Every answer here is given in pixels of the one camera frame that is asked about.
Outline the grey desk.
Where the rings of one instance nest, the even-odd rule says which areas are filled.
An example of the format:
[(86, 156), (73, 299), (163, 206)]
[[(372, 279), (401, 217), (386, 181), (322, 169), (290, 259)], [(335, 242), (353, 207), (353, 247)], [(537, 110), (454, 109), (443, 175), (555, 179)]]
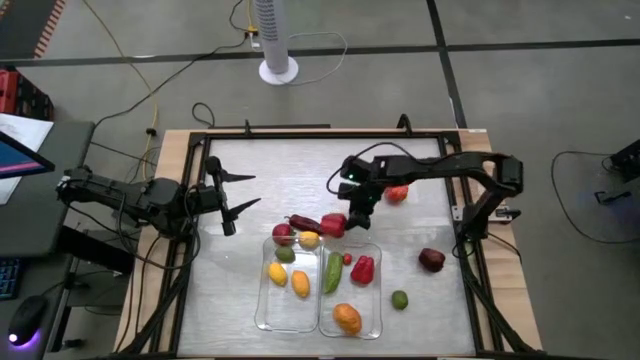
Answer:
[(30, 175), (18, 183), (7, 204), (0, 206), (0, 258), (45, 257), (86, 237), (68, 227), (68, 207), (57, 199), (64, 171), (81, 166), (93, 134), (88, 122), (53, 125), (39, 154), (55, 165), (49, 173)]

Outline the red crate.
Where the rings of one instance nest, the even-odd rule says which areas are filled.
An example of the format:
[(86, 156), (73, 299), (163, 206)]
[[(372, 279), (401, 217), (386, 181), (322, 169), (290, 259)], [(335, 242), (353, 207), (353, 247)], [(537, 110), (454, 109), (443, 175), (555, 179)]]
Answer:
[(50, 97), (18, 71), (0, 69), (0, 113), (54, 120)]

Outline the dark mat orange edge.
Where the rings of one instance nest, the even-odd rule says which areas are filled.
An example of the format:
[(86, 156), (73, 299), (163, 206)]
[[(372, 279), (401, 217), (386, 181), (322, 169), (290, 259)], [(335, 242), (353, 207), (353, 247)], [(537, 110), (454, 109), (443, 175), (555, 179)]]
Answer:
[(68, 0), (0, 0), (0, 60), (38, 59)]

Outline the ribbed orange-red tomato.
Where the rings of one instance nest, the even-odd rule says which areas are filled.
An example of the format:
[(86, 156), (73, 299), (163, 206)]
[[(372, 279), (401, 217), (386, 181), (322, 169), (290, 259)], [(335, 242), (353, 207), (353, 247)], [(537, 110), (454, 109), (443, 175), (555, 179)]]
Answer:
[(403, 202), (409, 193), (408, 185), (387, 187), (384, 191), (385, 199), (390, 204), (399, 204)]

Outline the orange-yellow mango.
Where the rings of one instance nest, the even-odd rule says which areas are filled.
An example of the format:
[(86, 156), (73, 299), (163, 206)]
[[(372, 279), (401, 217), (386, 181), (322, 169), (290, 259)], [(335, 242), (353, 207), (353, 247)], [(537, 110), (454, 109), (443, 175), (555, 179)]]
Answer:
[(294, 270), (291, 276), (294, 293), (300, 298), (307, 298), (310, 294), (310, 280), (303, 271)]

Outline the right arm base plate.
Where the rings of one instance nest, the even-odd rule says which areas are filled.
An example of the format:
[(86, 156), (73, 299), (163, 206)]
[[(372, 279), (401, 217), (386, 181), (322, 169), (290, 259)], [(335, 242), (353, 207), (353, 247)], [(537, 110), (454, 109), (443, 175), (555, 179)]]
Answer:
[[(451, 214), (454, 221), (462, 221), (463, 220), (463, 206), (452, 206)], [(488, 221), (493, 223), (500, 224), (509, 224), (514, 219), (518, 218), (521, 215), (521, 211), (519, 209), (510, 208), (507, 205), (499, 206), (489, 217)]]

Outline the dark red chili pepper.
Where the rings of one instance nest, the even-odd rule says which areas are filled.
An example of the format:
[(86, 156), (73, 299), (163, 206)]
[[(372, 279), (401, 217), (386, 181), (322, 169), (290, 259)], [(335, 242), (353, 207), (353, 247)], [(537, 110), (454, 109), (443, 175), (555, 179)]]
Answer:
[(318, 235), (322, 234), (321, 224), (311, 218), (294, 214), (287, 216), (286, 219), (288, 220), (289, 225), (294, 229), (303, 232), (314, 232)]

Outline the black aluminium table frame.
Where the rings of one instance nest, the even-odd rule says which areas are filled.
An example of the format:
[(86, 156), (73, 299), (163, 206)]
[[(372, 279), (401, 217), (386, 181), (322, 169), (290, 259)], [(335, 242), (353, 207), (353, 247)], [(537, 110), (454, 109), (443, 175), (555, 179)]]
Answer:
[[(324, 336), (319, 317), (308, 333), (264, 331), (254, 322), (264, 241), (287, 215), (316, 218), (347, 210), (347, 203), (335, 196), (333, 178), (347, 156), (371, 159), (408, 151), (426, 158), (444, 149), (443, 137), (432, 132), (407, 137), (398, 132), (313, 129), (259, 132), (251, 138), (237, 132), (168, 132), (156, 169), (159, 177), (209, 183), (202, 164), (213, 155), (229, 172), (255, 175), (225, 185), (230, 205), (260, 201), (239, 216), (233, 236), (224, 235), (219, 213), (200, 218), (201, 250), (145, 353), (151, 358), (466, 356), (491, 346), (498, 339), (497, 329), (465, 285), (460, 262), (448, 257), (433, 274), (418, 261), (425, 247), (450, 252), (455, 243), (451, 207), (458, 196), (452, 182), (441, 179), (412, 185), (404, 205), (378, 204), (369, 229), (357, 228), (319, 245), (319, 305), (325, 245), (358, 242), (380, 248), (382, 333), (377, 339)], [(404, 310), (392, 306), (396, 290), (408, 295)]]

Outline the computer monitor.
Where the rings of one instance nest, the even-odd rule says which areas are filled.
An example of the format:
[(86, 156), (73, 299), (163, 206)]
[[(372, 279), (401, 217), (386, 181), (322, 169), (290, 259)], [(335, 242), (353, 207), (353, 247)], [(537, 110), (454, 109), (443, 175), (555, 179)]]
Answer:
[(0, 131), (0, 179), (53, 172), (55, 165)]

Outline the red bell pepper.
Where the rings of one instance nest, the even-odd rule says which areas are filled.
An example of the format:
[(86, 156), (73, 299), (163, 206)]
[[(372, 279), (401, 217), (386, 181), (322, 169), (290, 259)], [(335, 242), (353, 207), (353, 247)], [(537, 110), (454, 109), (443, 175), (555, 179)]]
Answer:
[(354, 265), (350, 278), (355, 283), (368, 285), (374, 279), (375, 261), (369, 256), (360, 256)]
[(325, 235), (342, 238), (345, 234), (347, 218), (342, 213), (329, 213), (322, 217), (320, 225)]

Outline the black floor bracket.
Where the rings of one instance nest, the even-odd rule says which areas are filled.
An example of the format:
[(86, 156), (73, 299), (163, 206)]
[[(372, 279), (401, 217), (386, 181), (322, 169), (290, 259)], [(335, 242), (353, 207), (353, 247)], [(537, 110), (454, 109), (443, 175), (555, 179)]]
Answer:
[(629, 190), (622, 191), (598, 191), (594, 193), (597, 202), (601, 205), (611, 204), (621, 198), (630, 197), (632, 194)]

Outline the white paper sheet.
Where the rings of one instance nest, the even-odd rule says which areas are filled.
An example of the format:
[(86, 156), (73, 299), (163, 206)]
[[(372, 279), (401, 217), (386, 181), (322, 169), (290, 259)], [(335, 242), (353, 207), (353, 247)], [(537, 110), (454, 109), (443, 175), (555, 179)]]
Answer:
[[(0, 113), (0, 131), (8, 134), (36, 153), (38, 153), (52, 127), (53, 124), (48, 121)], [(0, 206), (8, 203), (22, 177), (0, 179)]]

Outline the orange potato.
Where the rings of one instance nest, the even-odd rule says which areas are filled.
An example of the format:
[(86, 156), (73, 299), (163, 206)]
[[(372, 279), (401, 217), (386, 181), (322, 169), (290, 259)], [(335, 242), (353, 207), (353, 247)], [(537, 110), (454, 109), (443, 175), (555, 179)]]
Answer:
[(362, 329), (360, 313), (348, 303), (337, 304), (333, 309), (333, 320), (348, 335), (357, 335)]

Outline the black floor device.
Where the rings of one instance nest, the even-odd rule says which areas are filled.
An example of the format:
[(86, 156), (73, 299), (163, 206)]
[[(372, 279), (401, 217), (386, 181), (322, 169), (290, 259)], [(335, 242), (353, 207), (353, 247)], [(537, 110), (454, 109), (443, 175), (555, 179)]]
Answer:
[(640, 139), (606, 157), (601, 165), (604, 170), (618, 175), (624, 182), (640, 177)]

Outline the green cucumber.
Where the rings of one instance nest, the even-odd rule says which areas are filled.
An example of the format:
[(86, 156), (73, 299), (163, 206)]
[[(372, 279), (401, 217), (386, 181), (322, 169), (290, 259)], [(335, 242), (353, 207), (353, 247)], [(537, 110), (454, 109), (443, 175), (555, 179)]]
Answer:
[(323, 291), (325, 294), (333, 293), (341, 280), (343, 256), (338, 252), (332, 252), (326, 262)]

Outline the black computer mouse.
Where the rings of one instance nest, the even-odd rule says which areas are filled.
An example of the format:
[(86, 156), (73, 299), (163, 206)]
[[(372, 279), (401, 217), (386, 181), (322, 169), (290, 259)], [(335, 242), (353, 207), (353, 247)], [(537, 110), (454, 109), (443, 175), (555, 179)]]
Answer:
[(20, 347), (29, 343), (39, 330), (48, 300), (44, 295), (26, 298), (14, 312), (8, 327), (8, 340)]

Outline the black keyboard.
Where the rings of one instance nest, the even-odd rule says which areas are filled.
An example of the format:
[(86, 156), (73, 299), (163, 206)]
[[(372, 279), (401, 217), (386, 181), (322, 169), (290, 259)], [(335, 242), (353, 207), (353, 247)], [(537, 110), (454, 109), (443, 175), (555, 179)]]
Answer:
[(18, 296), (23, 271), (23, 261), (17, 258), (0, 258), (0, 301)]

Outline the dark maroon apple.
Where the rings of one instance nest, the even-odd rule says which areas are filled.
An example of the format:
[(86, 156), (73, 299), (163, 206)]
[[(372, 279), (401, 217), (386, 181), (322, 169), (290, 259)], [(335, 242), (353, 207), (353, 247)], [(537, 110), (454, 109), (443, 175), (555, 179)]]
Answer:
[(444, 267), (446, 256), (435, 249), (423, 248), (418, 256), (420, 264), (428, 271), (437, 273)]

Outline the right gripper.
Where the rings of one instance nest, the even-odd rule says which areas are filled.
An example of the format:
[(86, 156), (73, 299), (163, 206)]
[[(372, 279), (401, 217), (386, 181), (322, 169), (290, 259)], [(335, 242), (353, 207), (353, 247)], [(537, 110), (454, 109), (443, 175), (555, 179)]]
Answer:
[(338, 198), (349, 201), (349, 217), (347, 219), (347, 229), (351, 230), (358, 225), (358, 218), (352, 213), (362, 215), (361, 227), (369, 229), (371, 227), (371, 214), (375, 205), (381, 200), (385, 187), (373, 183), (350, 184), (342, 182), (338, 189)]

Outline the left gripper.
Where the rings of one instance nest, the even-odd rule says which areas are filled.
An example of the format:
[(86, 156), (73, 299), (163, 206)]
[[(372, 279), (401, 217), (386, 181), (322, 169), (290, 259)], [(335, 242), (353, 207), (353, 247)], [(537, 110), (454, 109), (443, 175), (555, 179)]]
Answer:
[(223, 184), (225, 182), (231, 183), (251, 180), (255, 178), (255, 175), (231, 174), (223, 168), (221, 160), (216, 156), (208, 157), (204, 162), (204, 167), (206, 173), (212, 177), (213, 184), (199, 184), (197, 186), (200, 208), (203, 213), (219, 211), (222, 215), (224, 235), (234, 235), (236, 233), (234, 220), (237, 220), (244, 210), (259, 202), (260, 198), (252, 199), (229, 209)]

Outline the white tower fan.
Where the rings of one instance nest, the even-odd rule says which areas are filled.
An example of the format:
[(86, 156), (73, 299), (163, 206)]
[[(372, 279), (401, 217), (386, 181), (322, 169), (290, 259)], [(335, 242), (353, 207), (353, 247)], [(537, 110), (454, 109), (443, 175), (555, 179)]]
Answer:
[(253, 9), (264, 56), (259, 66), (261, 79), (274, 86), (291, 84), (299, 66), (288, 53), (283, 0), (254, 0)]

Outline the clear plastic bin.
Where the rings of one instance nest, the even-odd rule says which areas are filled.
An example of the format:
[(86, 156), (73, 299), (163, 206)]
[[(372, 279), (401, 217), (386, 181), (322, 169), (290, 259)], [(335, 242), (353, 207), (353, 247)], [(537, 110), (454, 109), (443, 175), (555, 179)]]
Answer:
[[(319, 293), (321, 285), (320, 250), (301, 247), (298, 239), (289, 245), (295, 254), (293, 263), (281, 263), (274, 255), (280, 247), (271, 238), (263, 243), (263, 261), (260, 275), (258, 304), (254, 317), (256, 326), (264, 331), (308, 333), (318, 324)], [(268, 276), (268, 266), (280, 263), (286, 268), (288, 281), (285, 286), (275, 285)], [(291, 276), (294, 270), (303, 271), (310, 280), (310, 294), (298, 297), (292, 288)]]
[[(352, 262), (343, 264), (341, 279), (333, 292), (326, 293), (325, 278), (331, 255), (351, 255)], [(367, 264), (373, 263), (372, 281), (368, 284), (356, 282), (351, 272), (361, 257)], [(334, 308), (339, 304), (348, 304), (354, 308), (361, 318), (361, 330), (354, 334), (365, 340), (377, 339), (382, 333), (381, 317), (381, 259), (382, 253), (377, 245), (371, 243), (331, 243), (322, 249), (322, 289), (319, 305), (319, 331), (327, 337), (348, 337), (333, 317)]]

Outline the red apple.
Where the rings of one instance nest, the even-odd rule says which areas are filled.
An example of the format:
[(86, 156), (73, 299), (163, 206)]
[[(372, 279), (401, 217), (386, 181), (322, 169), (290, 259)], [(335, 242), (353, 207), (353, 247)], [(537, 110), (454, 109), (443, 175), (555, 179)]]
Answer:
[(272, 239), (279, 246), (289, 246), (294, 242), (295, 231), (287, 223), (280, 223), (272, 229)]

